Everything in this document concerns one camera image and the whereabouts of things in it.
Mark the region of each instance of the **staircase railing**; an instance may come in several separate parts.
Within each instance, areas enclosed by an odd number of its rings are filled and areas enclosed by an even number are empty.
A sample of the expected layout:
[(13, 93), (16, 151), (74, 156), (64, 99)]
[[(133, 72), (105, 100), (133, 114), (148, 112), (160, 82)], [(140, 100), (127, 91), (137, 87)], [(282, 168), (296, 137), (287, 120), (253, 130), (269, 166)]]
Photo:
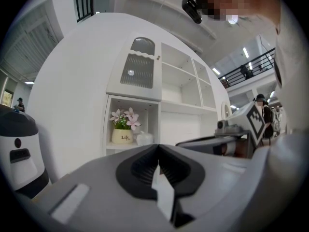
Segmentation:
[(219, 80), (225, 88), (228, 88), (272, 69), (274, 68), (274, 54), (275, 49), (273, 48), (231, 72), (220, 76)]
[(84, 0), (81, 0), (80, 2), (82, 3), (82, 11), (80, 11), (79, 0), (76, 0), (77, 15), (78, 15), (77, 22), (85, 19), (88, 16), (94, 15), (93, 0), (86, 0), (86, 8), (84, 8)]

